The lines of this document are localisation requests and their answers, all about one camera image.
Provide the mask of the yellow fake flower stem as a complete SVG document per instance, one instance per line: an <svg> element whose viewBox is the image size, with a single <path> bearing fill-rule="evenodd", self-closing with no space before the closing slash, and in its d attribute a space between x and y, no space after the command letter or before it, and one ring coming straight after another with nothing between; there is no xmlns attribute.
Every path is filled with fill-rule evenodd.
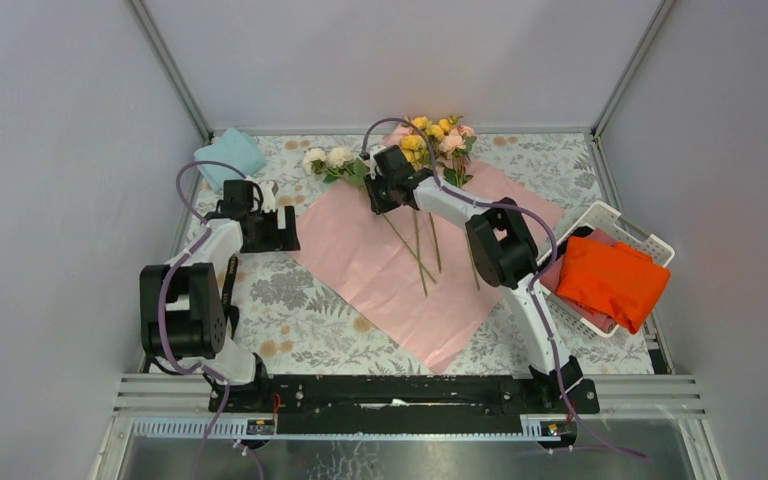
<svg viewBox="0 0 768 480"><path fill-rule="evenodd" d="M420 125L417 125L412 119L406 118L402 119L400 124L403 127L404 135L399 140L399 148L405 155L408 163L413 167L415 171L422 169L435 171L437 162L432 159L432 156L436 153L436 150L426 135L426 127L430 126L430 122L428 120L424 120L420 122ZM415 235L415 247L412 252L417 263L423 294L428 297L428 281L431 281L433 284L435 284L436 278L425 266L422 259L422 241L420 235L419 218L420 216L417 212L412 214L412 222ZM427 220L431 232L434 260L436 262L437 271L441 273L443 262L435 220L430 213L427 214Z"/></svg>

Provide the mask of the white fake flower stem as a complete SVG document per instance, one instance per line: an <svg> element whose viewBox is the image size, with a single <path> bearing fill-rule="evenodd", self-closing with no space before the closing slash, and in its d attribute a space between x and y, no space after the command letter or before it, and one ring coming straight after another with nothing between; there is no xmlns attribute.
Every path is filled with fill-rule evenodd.
<svg viewBox="0 0 768 480"><path fill-rule="evenodd" d="M302 167L308 174L321 176L322 181L326 184L344 181L364 193L369 192L365 179L371 173L371 169L364 160L353 154L348 147L339 146L328 152L321 148L309 149L303 156ZM413 215L413 233L416 236L414 245L408 243L405 236L386 214L382 214L382 217L416 263L421 286L424 294L428 296L427 281L430 280L433 284L436 284L437 280L426 267L421 257L418 216L416 214Z"/></svg>

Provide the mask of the pink fake flower stem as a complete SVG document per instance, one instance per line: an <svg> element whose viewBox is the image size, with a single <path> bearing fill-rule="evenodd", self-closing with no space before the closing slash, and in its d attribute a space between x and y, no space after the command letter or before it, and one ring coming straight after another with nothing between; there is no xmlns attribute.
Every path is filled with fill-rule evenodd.
<svg viewBox="0 0 768 480"><path fill-rule="evenodd" d="M450 116L436 123L430 122L426 117L412 119L417 125L424 120L430 122L430 126L426 127L426 135L436 150L432 159L437 162L436 169L443 174L444 179L456 187L462 187L473 178L473 175L468 173L468 166L472 161L473 144L477 140L472 127L459 124L460 118L457 115ZM403 127L398 126L385 136L381 146L399 147L399 140L403 135Z"/></svg>

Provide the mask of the pink purple wrapping paper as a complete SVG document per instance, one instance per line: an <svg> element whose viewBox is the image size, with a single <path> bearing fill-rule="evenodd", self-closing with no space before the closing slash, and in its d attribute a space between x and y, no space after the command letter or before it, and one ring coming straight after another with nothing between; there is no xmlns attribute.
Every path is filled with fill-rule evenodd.
<svg viewBox="0 0 768 480"><path fill-rule="evenodd" d="M493 287L473 270L464 221L408 207L374 214L358 187L332 182L297 222L297 262L436 374L444 373L500 301L521 334L515 347L554 369L527 287Z"/></svg>

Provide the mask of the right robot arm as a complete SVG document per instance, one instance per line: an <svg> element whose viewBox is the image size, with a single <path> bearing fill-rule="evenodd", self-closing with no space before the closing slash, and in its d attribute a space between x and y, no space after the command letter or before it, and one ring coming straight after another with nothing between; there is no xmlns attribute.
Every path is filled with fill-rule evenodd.
<svg viewBox="0 0 768 480"><path fill-rule="evenodd" d="M511 198L492 202L448 184L428 168L414 169L397 146L364 151L360 159L369 163L364 182L374 213L410 207L461 228L479 278L501 292L527 333L529 371L537 380L535 402L549 412L561 410L572 400L583 372L551 316L539 283L538 245L526 219L547 234L552 229Z"/></svg>

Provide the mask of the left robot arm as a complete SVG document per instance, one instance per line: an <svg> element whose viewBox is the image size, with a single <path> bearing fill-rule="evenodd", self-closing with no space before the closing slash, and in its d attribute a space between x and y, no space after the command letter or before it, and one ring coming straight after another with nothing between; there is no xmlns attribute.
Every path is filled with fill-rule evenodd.
<svg viewBox="0 0 768 480"><path fill-rule="evenodd" d="M228 180L196 236L163 264L139 276L140 333L145 355L179 375L204 374L232 387L248 411L269 401L256 354L233 339L232 278L240 255L297 251L293 206L278 200L273 180Z"/></svg>

